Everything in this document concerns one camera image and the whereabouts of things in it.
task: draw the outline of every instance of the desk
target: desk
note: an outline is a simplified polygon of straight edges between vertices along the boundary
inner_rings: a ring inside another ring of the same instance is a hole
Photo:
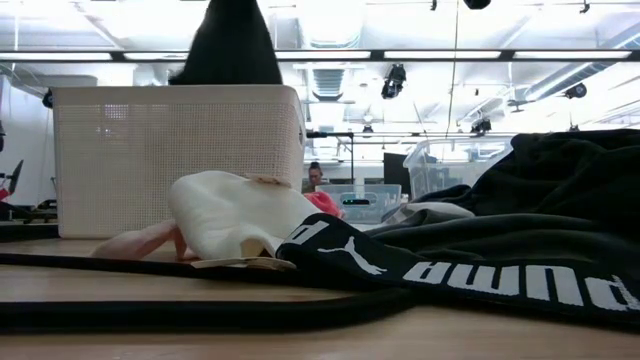
[[[0,252],[86,255],[95,241],[0,244]],[[153,255],[171,261],[172,248]],[[0,266],[0,301],[270,300],[337,291],[197,279]],[[350,328],[285,335],[55,335],[0,337],[0,360],[640,359],[640,336],[422,306]]]

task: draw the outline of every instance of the clear plastic container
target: clear plastic container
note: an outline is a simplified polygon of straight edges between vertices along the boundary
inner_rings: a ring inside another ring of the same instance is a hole
[[[344,212],[350,224],[380,224],[402,201],[400,185],[318,185]]]
[[[473,186],[512,148],[510,137],[454,138],[423,141],[404,161],[412,198],[455,185]]]

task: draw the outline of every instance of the perforated basket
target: perforated basket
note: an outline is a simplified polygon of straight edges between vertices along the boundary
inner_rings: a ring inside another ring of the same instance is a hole
[[[105,238],[170,218],[181,176],[266,175],[300,190],[304,123],[287,86],[53,90],[60,235]]]

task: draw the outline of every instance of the black cable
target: black cable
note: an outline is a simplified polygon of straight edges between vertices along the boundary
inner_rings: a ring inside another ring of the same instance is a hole
[[[458,58],[458,19],[460,17],[460,0],[456,1],[456,31],[453,43],[453,73],[451,74],[451,95],[449,95],[449,116],[447,118],[447,131],[444,133],[444,138],[449,136],[449,128],[451,127],[451,110],[453,108],[453,87],[456,83],[456,67]]]

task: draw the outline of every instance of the pink fabric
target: pink fabric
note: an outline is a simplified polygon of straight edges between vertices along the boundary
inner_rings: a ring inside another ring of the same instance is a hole
[[[307,200],[311,201],[313,205],[315,205],[322,212],[327,213],[329,215],[333,215],[335,217],[341,218],[343,216],[342,211],[338,207],[338,205],[333,201],[329,194],[316,191],[312,193],[304,194],[304,197]]]

